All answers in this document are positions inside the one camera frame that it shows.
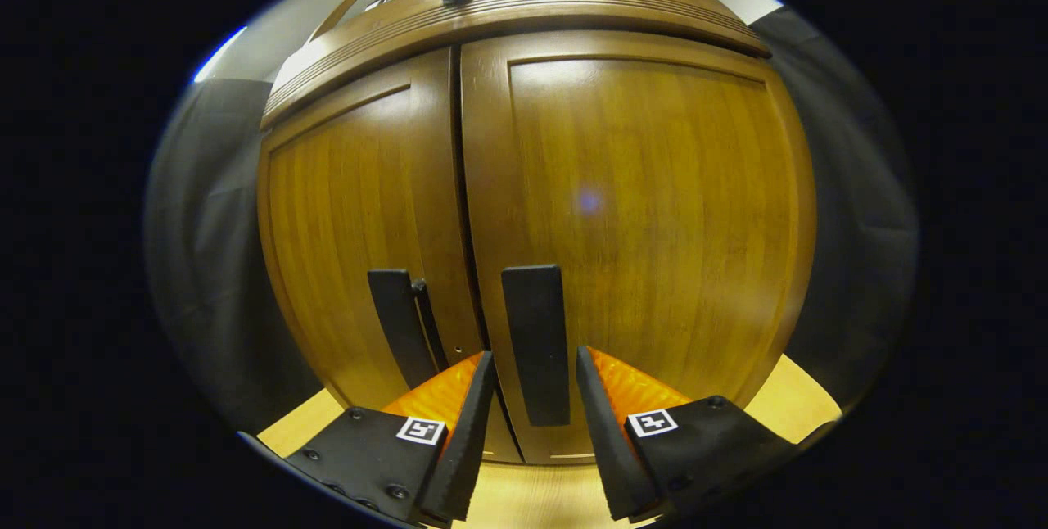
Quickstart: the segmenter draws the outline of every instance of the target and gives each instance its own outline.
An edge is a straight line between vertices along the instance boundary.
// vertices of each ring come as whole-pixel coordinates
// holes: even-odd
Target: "cabinet door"
[[[344,405],[408,392],[379,325],[371,268],[424,279],[449,363],[483,346],[466,271],[451,51],[353,82],[266,137],[259,226],[281,310],[307,361]],[[488,459],[520,461],[498,397]]]
[[[481,301],[525,461],[593,461],[581,345],[744,406],[790,336],[815,236],[811,160],[771,67],[664,36],[528,34],[463,47],[462,107]],[[501,279],[547,264],[564,294],[560,426],[528,416]]]

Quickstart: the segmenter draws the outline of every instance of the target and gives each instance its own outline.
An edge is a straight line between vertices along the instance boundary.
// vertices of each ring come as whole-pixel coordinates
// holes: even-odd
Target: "screw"
[[[389,495],[397,500],[403,500],[407,499],[409,495],[411,495],[410,492],[408,492],[408,488],[405,488],[403,486],[397,484],[390,484],[389,486],[387,486],[386,492],[389,492]]]
[[[375,506],[375,503],[372,503],[370,500],[367,500],[367,499],[353,499],[353,502],[355,502],[358,505],[364,505],[364,506],[368,507],[371,510],[378,510],[378,507]]]

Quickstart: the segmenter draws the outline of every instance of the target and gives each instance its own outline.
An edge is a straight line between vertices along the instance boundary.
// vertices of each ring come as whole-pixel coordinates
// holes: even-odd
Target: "wood grain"
[[[746,414],[794,445],[842,415],[833,397],[785,354],[746,405]]]
[[[508,32],[631,29],[685,37],[745,54],[770,52],[718,0],[392,0],[318,36],[281,66],[261,125],[272,127],[357,76],[418,52]]]
[[[692,397],[746,405],[795,324],[814,245],[800,124],[770,66],[620,31],[530,34],[462,50],[463,155],[492,350],[525,461],[592,451],[528,423],[500,274],[558,264],[568,347]]]
[[[345,410],[325,388],[259,433],[259,441],[278,457],[286,458],[316,437]]]
[[[370,268],[427,280],[449,363],[484,350],[459,215],[451,60],[438,50],[367,76],[262,144],[269,279],[304,357],[344,406],[379,410],[408,391],[378,323]],[[505,418],[493,414],[502,428],[489,437],[507,440]]]
[[[281,457],[305,445],[342,414],[327,390],[259,434]],[[780,437],[796,443],[804,428],[836,420],[840,410],[823,387],[785,354],[746,413]],[[525,466],[483,462],[464,522],[455,526],[505,529],[640,527],[613,522],[595,465]]]

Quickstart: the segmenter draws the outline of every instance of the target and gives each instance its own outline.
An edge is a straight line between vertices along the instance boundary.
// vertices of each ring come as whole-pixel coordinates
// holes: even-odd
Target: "wooden molding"
[[[400,59],[454,43],[543,29],[626,29],[677,36],[767,59],[717,0],[392,0],[307,43],[284,62],[262,129],[334,88]]]
[[[331,28],[339,24],[342,17],[346,15],[346,12],[349,10],[349,7],[353,6],[353,3],[355,2],[356,0],[342,0],[342,2],[339,3],[339,6],[334,7],[334,9],[328,14],[328,17],[324,18],[324,21],[321,21],[320,25],[313,29],[313,32],[309,34],[309,40],[306,40],[306,43],[311,43],[311,41],[316,40],[319,36],[330,31]]]

